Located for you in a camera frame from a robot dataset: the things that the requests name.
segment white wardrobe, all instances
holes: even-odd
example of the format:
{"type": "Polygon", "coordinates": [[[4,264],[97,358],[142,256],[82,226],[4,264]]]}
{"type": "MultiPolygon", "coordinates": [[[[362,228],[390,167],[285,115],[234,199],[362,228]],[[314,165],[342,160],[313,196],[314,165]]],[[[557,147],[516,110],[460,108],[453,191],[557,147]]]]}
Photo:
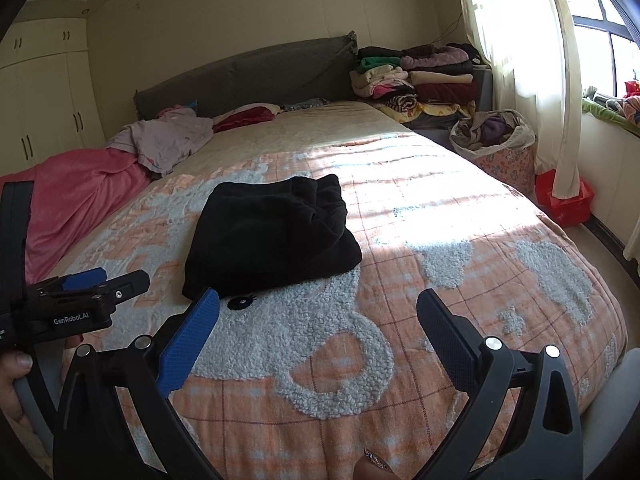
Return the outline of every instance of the white wardrobe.
{"type": "Polygon", "coordinates": [[[0,175],[104,143],[86,20],[13,24],[0,42],[0,175]]]}

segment screw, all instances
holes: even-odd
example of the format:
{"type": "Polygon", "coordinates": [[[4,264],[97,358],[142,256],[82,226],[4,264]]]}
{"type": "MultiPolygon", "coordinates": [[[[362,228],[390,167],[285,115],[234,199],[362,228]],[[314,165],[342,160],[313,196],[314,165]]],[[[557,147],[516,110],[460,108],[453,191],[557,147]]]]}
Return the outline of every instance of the screw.
{"type": "Polygon", "coordinates": [[[545,346],[545,352],[549,357],[560,357],[560,351],[557,346],[547,345],[545,346]]]}
{"type": "Polygon", "coordinates": [[[149,348],[151,346],[151,337],[148,335],[141,335],[139,338],[136,339],[133,345],[138,350],[144,350],[145,348],[149,348]]]}
{"type": "Polygon", "coordinates": [[[502,348],[502,341],[500,341],[497,337],[488,337],[484,340],[484,344],[487,345],[491,350],[499,350],[502,348]]]}
{"type": "Polygon", "coordinates": [[[91,351],[91,345],[80,345],[77,349],[76,349],[76,355],[78,357],[87,357],[89,355],[89,352],[91,351]]]}

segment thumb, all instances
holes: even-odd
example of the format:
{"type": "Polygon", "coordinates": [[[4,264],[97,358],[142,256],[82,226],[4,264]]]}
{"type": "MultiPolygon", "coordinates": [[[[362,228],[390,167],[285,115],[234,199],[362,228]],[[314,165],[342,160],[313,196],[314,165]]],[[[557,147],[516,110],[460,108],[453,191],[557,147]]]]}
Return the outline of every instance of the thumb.
{"type": "Polygon", "coordinates": [[[379,468],[369,458],[363,456],[353,468],[353,480],[400,480],[400,478],[379,468]]]}
{"type": "Polygon", "coordinates": [[[33,361],[23,352],[10,351],[0,355],[0,408],[13,420],[22,416],[22,407],[14,390],[14,380],[29,373],[33,361]]]}

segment human hand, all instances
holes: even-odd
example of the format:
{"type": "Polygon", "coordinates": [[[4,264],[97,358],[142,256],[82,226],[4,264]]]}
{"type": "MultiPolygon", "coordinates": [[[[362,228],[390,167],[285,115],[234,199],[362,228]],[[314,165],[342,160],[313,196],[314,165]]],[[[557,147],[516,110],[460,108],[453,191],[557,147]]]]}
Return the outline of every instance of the human hand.
{"type": "Polygon", "coordinates": [[[353,468],[353,480],[400,480],[378,455],[367,448],[364,451],[353,468]]]}
{"type": "MultiPolygon", "coordinates": [[[[81,335],[68,338],[65,348],[74,348],[82,341],[81,335]]],[[[18,395],[14,390],[14,381],[23,378],[31,371],[33,361],[31,356],[18,350],[11,350],[0,354],[0,408],[6,416],[12,418],[22,426],[30,427],[20,405],[18,395]]]]}

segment floor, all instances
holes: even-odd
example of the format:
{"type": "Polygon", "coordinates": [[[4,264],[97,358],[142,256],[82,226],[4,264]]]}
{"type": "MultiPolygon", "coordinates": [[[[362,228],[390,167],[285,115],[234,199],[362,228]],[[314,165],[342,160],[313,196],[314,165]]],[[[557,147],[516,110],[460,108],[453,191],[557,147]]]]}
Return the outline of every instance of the floor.
{"type": "Polygon", "coordinates": [[[613,295],[620,302],[629,336],[627,348],[640,346],[640,288],[613,255],[583,225],[565,229],[580,252],[596,267],[613,295]]]}

